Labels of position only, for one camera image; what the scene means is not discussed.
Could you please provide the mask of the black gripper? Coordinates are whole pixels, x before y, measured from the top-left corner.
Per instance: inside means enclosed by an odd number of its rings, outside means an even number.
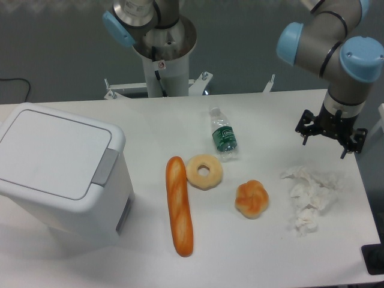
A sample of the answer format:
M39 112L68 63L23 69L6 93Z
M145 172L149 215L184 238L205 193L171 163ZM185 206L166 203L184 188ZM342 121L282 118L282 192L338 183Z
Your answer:
M306 145L310 136L322 135L339 140L343 151L340 158L347 154L361 153L368 134L366 128L353 129L358 116L345 118L343 112L330 112L324 104L317 116L309 110L304 110L295 131L303 138Z

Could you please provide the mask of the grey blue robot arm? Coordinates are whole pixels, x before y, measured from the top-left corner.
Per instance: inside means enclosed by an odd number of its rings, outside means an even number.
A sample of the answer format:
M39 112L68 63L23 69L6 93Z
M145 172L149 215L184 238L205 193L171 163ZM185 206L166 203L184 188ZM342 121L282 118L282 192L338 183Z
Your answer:
M383 69L383 46L369 37L349 37L364 19L369 1L305 1L309 25L293 22L281 33L276 53L329 82L318 115L304 111L297 126L304 139L323 135L345 154L363 150L367 130L354 123ZM189 78L189 55L197 33L178 1L115 1L102 16L112 38L141 57L150 97L203 94L211 79Z

